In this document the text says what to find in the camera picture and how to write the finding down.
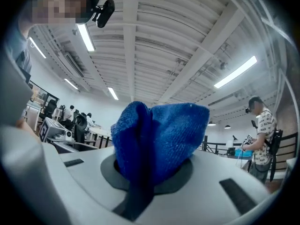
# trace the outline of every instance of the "white t-shirt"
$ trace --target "white t-shirt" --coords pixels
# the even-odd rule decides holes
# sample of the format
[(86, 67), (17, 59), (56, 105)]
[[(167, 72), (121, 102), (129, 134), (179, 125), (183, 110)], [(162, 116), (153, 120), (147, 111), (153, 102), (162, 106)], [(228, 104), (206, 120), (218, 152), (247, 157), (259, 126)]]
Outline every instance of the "white t-shirt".
[(86, 126), (87, 128), (94, 126), (94, 122), (93, 122), (92, 118), (90, 118), (89, 116), (86, 116), (86, 120), (88, 122), (88, 125)]
[(73, 110), (71, 110), (69, 108), (66, 108), (65, 112), (64, 112), (64, 121), (67, 119), (71, 120), (71, 121), (73, 121), (73, 119), (74, 119), (74, 112), (73, 112)]
[[(258, 119), (257, 134), (265, 133), (266, 140), (268, 142), (271, 142), (273, 134), (275, 132), (275, 124), (275, 117), (270, 113), (269, 109), (265, 108)], [(264, 143), (262, 149), (254, 151), (252, 161), (255, 162), (257, 165), (265, 165), (269, 163), (271, 159), (269, 149), (270, 148), (267, 146), (267, 144)]]

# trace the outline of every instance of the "ceiling light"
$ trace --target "ceiling light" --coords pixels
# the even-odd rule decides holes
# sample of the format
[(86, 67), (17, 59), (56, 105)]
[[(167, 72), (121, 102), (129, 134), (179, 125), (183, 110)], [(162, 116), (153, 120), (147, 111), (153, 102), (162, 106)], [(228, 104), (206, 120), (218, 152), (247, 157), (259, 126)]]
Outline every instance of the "ceiling light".
[(36, 43), (33, 41), (31, 37), (29, 37), (30, 41), (33, 43), (33, 45), (36, 47), (36, 49), (39, 51), (39, 53), (43, 56), (43, 58), (46, 58), (46, 56), (42, 53), (42, 51), (38, 48)]
[(119, 100), (117, 98), (117, 95), (114, 93), (114, 90), (112, 88), (108, 88), (108, 90), (111, 92), (111, 94), (112, 94), (112, 96), (113, 96), (114, 99)]
[(238, 69), (236, 69), (234, 72), (229, 74), (226, 78), (219, 81), (215, 87), (220, 88), (224, 86), (225, 84), (229, 83), (231, 80), (235, 79), (237, 76), (241, 75), (243, 72), (247, 71), (249, 68), (251, 68), (255, 63), (257, 63), (256, 57), (253, 56), (250, 58), (247, 62), (245, 62), (242, 66), (240, 66)]
[(85, 24), (82, 24), (82, 25), (77, 25), (78, 26), (78, 29), (80, 31), (80, 34), (81, 34), (81, 37), (84, 41), (84, 44), (86, 46), (86, 48), (88, 49), (89, 52), (92, 52), (95, 50), (94, 48), (94, 45), (89, 37), (89, 33), (88, 33), (88, 30), (86, 29), (86, 26)]
[(207, 126), (215, 126), (216, 124), (210, 121)]
[(76, 88), (67, 78), (65, 78), (65, 80), (67, 81), (67, 83), (69, 83), (73, 88), (75, 88), (76, 90), (78, 90), (78, 88)]

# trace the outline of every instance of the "black railing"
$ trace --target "black railing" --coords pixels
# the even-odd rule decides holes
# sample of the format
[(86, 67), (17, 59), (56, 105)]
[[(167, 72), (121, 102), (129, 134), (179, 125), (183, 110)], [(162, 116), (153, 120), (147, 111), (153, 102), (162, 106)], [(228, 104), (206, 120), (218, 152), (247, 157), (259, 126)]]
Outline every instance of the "black railing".
[[(285, 141), (285, 140), (288, 140), (288, 139), (295, 139), (295, 142), (293, 142), (291, 144), (288, 144), (288, 145), (280, 146), (279, 149), (278, 149), (278, 153), (277, 153), (277, 159), (280, 156), (289, 155), (289, 154), (293, 154), (293, 158), (296, 157), (296, 150), (297, 150), (296, 149), (296, 147), (297, 147), (297, 143), (296, 142), (297, 142), (297, 138), (298, 138), (298, 133), (290, 134), (290, 135), (287, 135), (287, 136), (284, 136), (284, 137), (281, 138), (281, 141)], [(209, 145), (215, 145), (216, 147), (215, 148), (211, 148)], [(240, 147), (241, 143), (234, 143), (233, 145), (234, 145), (234, 147)], [(219, 154), (219, 151), (227, 151), (228, 150), (228, 149), (218, 148), (220, 146), (226, 146), (226, 143), (207, 142), (207, 136), (205, 136), (204, 141), (198, 147), (198, 149), (199, 150), (203, 150), (203, 151), (208, 151), (208, 149), (210, 149), (210, 151), (208, 151), (208, 152), (214, 153), (214, 154)], [(292, 147), (292, 146), (295, 146), (295, 148), (293, 149), (293, 151), (280, 153), (280, 151), (283, 148), (288, 148), (288, 147)], [(285, 162), (286, 162), (286, 159), (279, 160), (279, 161), (276, 162), (276, 164), (281, 164), (281, 163), (285, 163)], [(276, 171), (285, 170), (285, 169), (286, 169), (286, 166), (283, 167), (283, 168), (276, 168)]]

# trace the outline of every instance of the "pipe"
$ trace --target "pipe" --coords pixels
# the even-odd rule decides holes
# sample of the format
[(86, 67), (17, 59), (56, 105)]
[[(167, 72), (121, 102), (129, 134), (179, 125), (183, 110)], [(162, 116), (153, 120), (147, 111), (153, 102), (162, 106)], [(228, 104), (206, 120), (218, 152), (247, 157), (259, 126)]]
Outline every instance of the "pipe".
[(282, 71), (282, 69), (280, 68), (279, 69), (279, 73), (282, 75), (282, 78), (283, 80), (286, 82), (286, 85), (290, 91), (290, 94), (292, 96), (292, 101), (294, 103), (294, 107), (295, 107), (295, 110), (296, 110), (296, 118), (297, 118), (297, 126), (298, 126), (298, 136), (297, 136), (297, 144), (296, 144), (296, 156), (299, 155), (299, 147), (300, 147), (300, 116), (299, 116), (299, 108), (298, 108), (298, 104), (297, 104), (297, 100), (296, 100), (296, 97), (295, 97), (295, 94), (294, 94), (294, 91), (292, 89), (292, 86), (289, 82), (289, 80), (287, 79), (286, 75), (284, 74), (284, 72)]

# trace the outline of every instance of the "white ceiling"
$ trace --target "white ceiling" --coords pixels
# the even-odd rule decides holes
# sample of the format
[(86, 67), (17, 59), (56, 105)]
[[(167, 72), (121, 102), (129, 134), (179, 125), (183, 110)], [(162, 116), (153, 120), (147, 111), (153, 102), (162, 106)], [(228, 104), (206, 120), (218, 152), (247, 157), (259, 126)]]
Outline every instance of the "white ceiling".
[[(192, 102), (209, 106), (213, 120), (242, 116), (248, 98), (273, 105), (277, 95), (277, 41), (262, 22), (257, 0), (114, 0), (103, 29), (87, 23), (96, 48), (88, 52), (74, 25), (36, 26), (32, 36), (61, 78), (85, 92), (148, 106)], [(58, 59), (69, 52), (84, 78)], [(220, 89), (214, 84), (250, 57), (258, 63)], [(226, 63), (221, 70), (220, 64)]]

